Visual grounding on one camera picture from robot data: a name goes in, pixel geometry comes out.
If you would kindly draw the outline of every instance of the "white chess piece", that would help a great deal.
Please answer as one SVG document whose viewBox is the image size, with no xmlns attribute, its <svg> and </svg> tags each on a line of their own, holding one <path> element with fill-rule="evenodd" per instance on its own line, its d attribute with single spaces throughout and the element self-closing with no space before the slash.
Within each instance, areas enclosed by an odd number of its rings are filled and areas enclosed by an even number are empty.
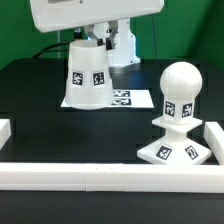
<svg viewBox="0 0 224 224">
<path fill-rule="evenodd" d="M 105 45 L 95 40 L 70 44 L 65 102 L 74 108 L 93 110 L 113 103 L 113 85 Z"/>
<path fill-rule="evenodd" d="M 164 119 L 173 124 L 189 123 L 195 97 L 202 87 L 198 69 L 186 62 L 174 63 L 163 72 L 160 86 L 164 94 Z"/>
<path fill-rule="evenodd" d="M 200 72 L 189 63 L 174 63 L 163 72 L 160 85 L 163 116 L 152 123 L 165 128 L 166 134 L 139 150 L 138 157 L 155 164 L 201 164 L 211 151 L 187 138 L 187 132 L 202 124 L 193 118 L 195 97 L 202 87 Z"/>
</svg>

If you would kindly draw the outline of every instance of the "black table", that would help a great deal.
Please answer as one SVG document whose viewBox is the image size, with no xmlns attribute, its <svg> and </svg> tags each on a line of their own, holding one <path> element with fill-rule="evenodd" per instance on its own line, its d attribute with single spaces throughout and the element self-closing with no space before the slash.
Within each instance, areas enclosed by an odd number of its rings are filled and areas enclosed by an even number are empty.
<svg viewBox="0 0 224 224">
<path fill-rule="evenodd" d="M 121 74 L 115 89 L 148 89 L 155 108 L 61 108 L 67 61 L 20 59 L 0 71 L 0 118 L 12 136 L 1 162 L 146 163 L 141 147 L 164 130 L 151 121 L 162 114 L 159 80 L 172 60 L 144 60 Z M 201 72 L 203 88 L 194 117 L 224 127 L 224 76 L 207 63 L 189 61 Z M 203 125 L 189 137 L 206 146 Z M 217 164 L 211 157 L 206 164 Z M 118 192 L 0 192 L 1 223 L 223 223 L 223 194 Z"/>
</svg>

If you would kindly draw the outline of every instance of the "white plastic block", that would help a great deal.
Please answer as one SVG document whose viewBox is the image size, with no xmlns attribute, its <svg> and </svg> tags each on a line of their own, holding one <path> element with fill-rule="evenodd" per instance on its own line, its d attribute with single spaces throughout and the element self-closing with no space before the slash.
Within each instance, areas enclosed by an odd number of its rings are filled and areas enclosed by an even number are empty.
<svg viewBox="0 0 224 224">
<path fill-rule="evenodd" d="M 123 164 L 87 164 L 86 191 L 123 191 Z"/>
<path fill-rule="evenodd" d="M 0 190 L 224 193 L 224 167 L 0 163 Z"/>
<path fill-rule="evenodd" d="M 224 167 L 129 165 L 125 192 L 224 192 Z"/>
<path fill-rule="evenodd" d="M 217 122 L 206 122 L 204 138 L 220 165 L 224 165 L 224 131 Z"/>
<path fill-rule="evenodd" d="M 0 150 L 11 136 L 9 119 L 0 119 Z"/>
<path fill-rule="evenodd" d="M 192 118 L 190 123 L 179 125 L 179 124 L 173 124 L 173 123 L 167 122 L 164 119 L 164 117 L 162 116 L 162 117 L 159 117 L 159 118 L 153 120 L 152 124 L 157 125 L 162 128 L 165 128 L 165 129 L 169 129 L 169 130 L 172 130 L 175 132 L 185 134 L 185 133 L 189 132 L 190 130 L 201 125 L 202 120 L 199 120 L 197 118 Z"/>
<path fill-rule="evenodd" d="M 85 164 L 0 163 L 0 190 L 85 191 Z"/>
</svg>

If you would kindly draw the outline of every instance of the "green background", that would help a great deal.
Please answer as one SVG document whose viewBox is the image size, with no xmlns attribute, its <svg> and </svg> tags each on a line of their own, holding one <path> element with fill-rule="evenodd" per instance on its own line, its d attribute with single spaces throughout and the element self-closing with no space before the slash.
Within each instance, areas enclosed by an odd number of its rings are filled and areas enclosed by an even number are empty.
<svg viewBox="0 0 224 224">
<path fill-rule="evenodd" d="M 223 12 L 223 0 L 165 0 L 163 11 L 153 16 L 157 57 L 202 59 L 224 72 Z M 155 58 L 152 17 L 132 19 L 131 29 L 137 38 L 137 55 Z M 29 0 L 0 2 L 0 32 L 0 68 L 14 59 L 30 58 L 58 41 L 57 32 L 43 34 L 34 27 Z M 71 41 L 73 31 L 62 31 L 60 37 Z"/>
</svg>

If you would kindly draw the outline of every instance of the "white sphere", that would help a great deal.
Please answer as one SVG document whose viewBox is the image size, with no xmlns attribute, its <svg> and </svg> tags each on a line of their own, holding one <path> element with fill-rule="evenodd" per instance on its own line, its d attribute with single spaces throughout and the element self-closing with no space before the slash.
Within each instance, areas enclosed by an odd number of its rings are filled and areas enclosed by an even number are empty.
<svg viewBox="0 0 224 224">
<path fill-rule="evenodd" d="M 172 100 L 194 100 L 202 87 L 198 69 L 187 62 L 177 62 L 163 72 L 160 79 L 163 94 Z"/>
</svg>

